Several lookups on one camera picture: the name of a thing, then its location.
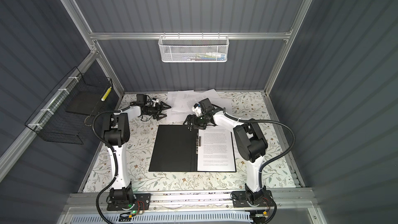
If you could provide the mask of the grey folder with black inside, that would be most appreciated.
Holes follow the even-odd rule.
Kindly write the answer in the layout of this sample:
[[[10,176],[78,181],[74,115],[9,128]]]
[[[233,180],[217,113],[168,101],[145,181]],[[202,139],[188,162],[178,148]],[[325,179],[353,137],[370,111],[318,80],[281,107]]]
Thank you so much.
[[[149,166],[150,172],[199,172],[199,130],[184,125],[160,125]]]

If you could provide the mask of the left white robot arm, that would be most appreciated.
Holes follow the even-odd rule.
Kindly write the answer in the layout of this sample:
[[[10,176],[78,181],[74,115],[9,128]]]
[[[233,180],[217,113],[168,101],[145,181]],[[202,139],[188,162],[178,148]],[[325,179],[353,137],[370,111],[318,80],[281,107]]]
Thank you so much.
[[[114,173],[107,198],[108,211],[129,211],[141,206],[134,196],[127,171],[126,149],[130,139],[129,120],[143,116],[161,120],[167,116],[163,111],[170,108],[171,106],[157,98],[138,94],[137,100],[131,102],[128,107],[107,113],[104,117],[100,137],[106,143],[112,159],[112,173]]]

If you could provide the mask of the printed sheet near left arm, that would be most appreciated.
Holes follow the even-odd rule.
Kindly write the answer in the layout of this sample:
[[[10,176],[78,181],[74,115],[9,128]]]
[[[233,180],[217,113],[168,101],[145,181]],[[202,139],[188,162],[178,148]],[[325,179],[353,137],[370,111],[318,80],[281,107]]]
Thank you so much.
[[[184,121],[187,115],[191,114],[190,110],[187,110],[184,106],[175,105],[175,102],[179,96],[179,93],[182,94],[182,98],[184,99],[193,94],[193,92],[194,92],[193,90],[188,90],[188,91],[172,91],[167,93],[167,104],[171,107],[166,111],[167,123]]]

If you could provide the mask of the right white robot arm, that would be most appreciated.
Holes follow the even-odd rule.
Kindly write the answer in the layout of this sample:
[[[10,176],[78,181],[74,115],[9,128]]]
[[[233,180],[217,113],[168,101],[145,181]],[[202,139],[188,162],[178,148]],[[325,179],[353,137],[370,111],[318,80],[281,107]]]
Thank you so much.
[[[206,98],[194,104],[193,114],[188,115],[183,122],[189,130],[206,130],[207,126],[220,126],[231,131],[235,137],[240,156],[247,163],[247,181],[245,184],[245,197],[248,204],[258,205],[264,198],[263,186],[260,182],[260,167],[268,148],[267,140],[259,126],[268,123],[268,120],[249,119],[243,120],[227,113]]]

